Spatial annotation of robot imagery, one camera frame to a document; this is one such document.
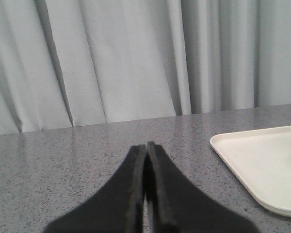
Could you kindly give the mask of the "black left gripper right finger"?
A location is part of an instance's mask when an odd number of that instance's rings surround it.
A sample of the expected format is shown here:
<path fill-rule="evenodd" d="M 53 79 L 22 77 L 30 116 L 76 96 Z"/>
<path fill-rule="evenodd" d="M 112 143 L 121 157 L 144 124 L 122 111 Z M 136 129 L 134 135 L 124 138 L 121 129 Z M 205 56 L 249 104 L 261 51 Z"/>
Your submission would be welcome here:
<path fill-rule="evenodd" d="M 248 219 L 221 206 L 176 167 L 161 145 L 147 144 L 145 193 L 156 233 L 257 233 Z"/>

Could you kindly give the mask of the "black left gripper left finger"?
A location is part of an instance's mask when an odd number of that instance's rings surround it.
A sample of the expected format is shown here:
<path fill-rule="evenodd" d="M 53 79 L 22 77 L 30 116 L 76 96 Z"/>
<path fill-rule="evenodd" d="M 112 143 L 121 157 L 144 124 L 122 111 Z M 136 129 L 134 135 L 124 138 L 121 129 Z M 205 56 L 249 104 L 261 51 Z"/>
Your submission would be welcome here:
<path fill-rule="evenodd" d="M 132 146 L 107 183 L 86 202 L 57 218 L 46 233 L 141 233 L 146 146 Z"/>

